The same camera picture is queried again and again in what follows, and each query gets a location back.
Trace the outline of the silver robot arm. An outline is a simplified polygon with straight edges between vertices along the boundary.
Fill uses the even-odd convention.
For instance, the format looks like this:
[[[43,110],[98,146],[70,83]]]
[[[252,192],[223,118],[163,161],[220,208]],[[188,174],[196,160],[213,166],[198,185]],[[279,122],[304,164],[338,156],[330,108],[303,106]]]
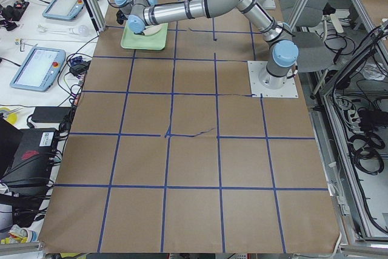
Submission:
[[[183,0],[159,4],[157,0],[114,0],[118,8],[117,22],[125,23],[136,35],[150,26],[197,19],[216,18],[237,9],[262,34],[269,46],[269,60],[258,78],[268,89],[280,89],[295,65],[299,50],[292,41],[288,24],[278,22],[256,0]]]

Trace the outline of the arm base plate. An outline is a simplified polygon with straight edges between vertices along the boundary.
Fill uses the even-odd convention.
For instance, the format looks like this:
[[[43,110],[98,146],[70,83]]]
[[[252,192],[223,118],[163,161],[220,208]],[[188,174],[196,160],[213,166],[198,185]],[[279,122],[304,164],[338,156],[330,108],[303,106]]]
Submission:
[[[274,77],[267,72],[266,61],[248,61],[251,95],[257,98],[298,98],[296,82],[289,70],[286,76]]]
[[[266,10],[275,10],[276,4],[275,0],[256,0],[257,3]]]

